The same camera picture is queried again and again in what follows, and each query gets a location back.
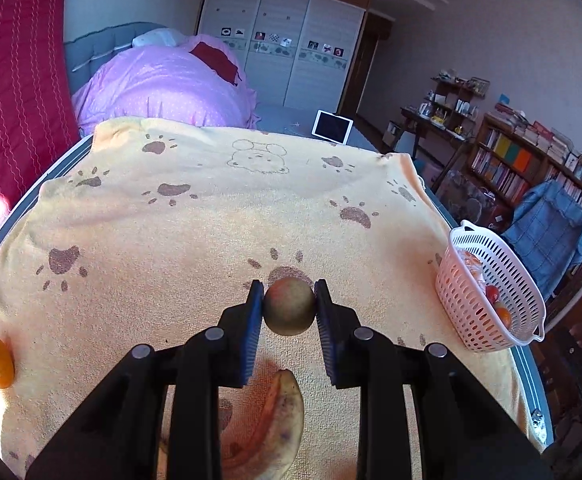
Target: white wardrobe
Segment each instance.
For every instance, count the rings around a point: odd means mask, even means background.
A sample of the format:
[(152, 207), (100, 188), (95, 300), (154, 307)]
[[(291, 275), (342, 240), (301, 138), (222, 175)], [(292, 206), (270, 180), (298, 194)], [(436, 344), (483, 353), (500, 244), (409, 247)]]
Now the white wardrobe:
[(258, 101), (334, 112), (364, 13), (335, 0), (205, 0), (198, 31), (235, 52)]

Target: desk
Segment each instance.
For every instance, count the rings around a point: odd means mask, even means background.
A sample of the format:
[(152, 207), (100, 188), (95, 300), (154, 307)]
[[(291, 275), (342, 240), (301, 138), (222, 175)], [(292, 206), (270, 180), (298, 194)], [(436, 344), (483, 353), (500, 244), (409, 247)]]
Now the desk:
[(402, 108), (402, 116), (407, 121), (416, 123), (415, 143), (413, 144), (413, 154), (411, 155), (411, 158), (415, 159), (415, 156), (418, 153), (420, 138), (426, 137), (429, 132), (440, 137), (441, 139), (444, 139), (451, 145), (452, 148), (455, 148), (455, 153), (453, 153), (453, 156), (449, 159), (444, 168), (442, 168), (442, 173), (440, 173), (440, 175), (436, 178), (436, 181), (431, 185), (431, 190), (436, 192), (437, 188), (440, 187), (440, 184), (444, 180), (446, 174), (451, 168), (453, 168), (453, 165), (456, 163), (457, 159), (460, 158), (463, 153), (468, 152), (471, 145), (473, 144), (473, 139), (465, 139), (455, 132), (451, 132), (445, 128), (438, 128), (429, 119), (421, 116), (416, 111), (410, 110), (409, 108)]

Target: wire basket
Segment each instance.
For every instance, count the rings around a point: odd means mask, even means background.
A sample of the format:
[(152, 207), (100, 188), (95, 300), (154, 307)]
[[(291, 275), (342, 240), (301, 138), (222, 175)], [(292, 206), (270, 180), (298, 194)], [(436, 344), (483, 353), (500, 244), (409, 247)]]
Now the wire basket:
[[(498, 287), (500, 301), (512, 318), (508, 330), (462, 262), (459, 249), (477, 256), (486, 282)], [(493, 352), (544, 339), (546, 306), (542, 295), (511, 248), (489, 229), (463, 220), (461, 227), (451, 230), (437, 271), (436, 290), (469, 350)]]

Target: gray upholstered headboard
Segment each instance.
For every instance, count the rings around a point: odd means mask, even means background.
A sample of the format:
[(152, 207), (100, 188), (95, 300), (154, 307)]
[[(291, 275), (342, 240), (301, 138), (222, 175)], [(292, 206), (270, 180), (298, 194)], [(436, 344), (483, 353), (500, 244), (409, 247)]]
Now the gray upholstered headboard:
[(163, 26), (148, 22), (126, 23), (91, 32), (65, 43), (66, 73), (71, 95), (113, 56), (130, 48), (133, 38)]

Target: banana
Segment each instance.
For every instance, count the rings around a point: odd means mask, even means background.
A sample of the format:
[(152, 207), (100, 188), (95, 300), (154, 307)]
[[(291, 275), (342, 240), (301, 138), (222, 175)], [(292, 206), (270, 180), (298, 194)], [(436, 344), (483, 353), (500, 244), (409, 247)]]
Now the banana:
[(249, 443), (223, 460), (223, 480), (279, 480), (295, 460), (304, 427), (305, 402), (300, 387), (293, 372), (279, 370)]

